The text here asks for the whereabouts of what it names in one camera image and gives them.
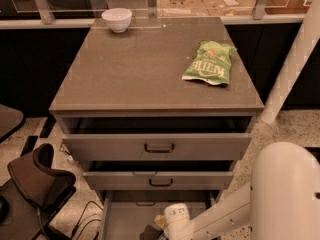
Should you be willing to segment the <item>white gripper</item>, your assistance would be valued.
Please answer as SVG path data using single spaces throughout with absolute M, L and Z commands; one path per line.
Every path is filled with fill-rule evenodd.
M 164 215 L 156 215 L 153 222 L 164 232 L 169 240 L 174 240 L 180 229 L 190 221 L 188 207 L 176 203 L 165 208 Z

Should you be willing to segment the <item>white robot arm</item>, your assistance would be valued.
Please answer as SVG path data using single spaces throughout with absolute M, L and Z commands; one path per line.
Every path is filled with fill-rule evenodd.
M 195 218 L 176 203 L 157 240 L 212 240 L 248 225 L 250 240 L 320 240 L 320 164 L 305 148 L 277 142 L 257 155 L 248 183 Z

